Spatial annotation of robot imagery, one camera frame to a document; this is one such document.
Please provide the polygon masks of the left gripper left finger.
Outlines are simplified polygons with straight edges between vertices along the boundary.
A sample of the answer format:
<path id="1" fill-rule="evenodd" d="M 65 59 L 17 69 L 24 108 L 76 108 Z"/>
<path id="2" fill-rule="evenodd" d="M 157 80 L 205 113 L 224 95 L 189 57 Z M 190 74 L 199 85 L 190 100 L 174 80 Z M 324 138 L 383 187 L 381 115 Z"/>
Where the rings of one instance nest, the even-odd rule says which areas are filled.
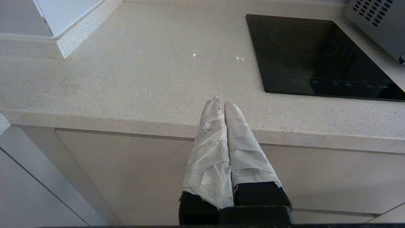
<path id="1" fill-rule="evenodd" d="M 204 105 L 179 198 L 180 225 L 216 225 L 234 206 L 224 105 L 219 96 Z"/>

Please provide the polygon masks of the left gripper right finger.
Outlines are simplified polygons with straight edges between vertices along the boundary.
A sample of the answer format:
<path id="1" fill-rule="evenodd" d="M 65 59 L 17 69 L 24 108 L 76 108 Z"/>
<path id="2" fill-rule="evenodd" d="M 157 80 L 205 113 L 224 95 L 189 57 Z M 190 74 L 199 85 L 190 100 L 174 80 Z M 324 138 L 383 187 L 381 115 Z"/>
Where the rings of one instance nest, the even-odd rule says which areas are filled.
<path id="1" fill-rule="evenodd" d="M 281 181 L 240 108 L 231 102 L 225 102 L 224 108 L 235 205 L 291 208 Z"/>

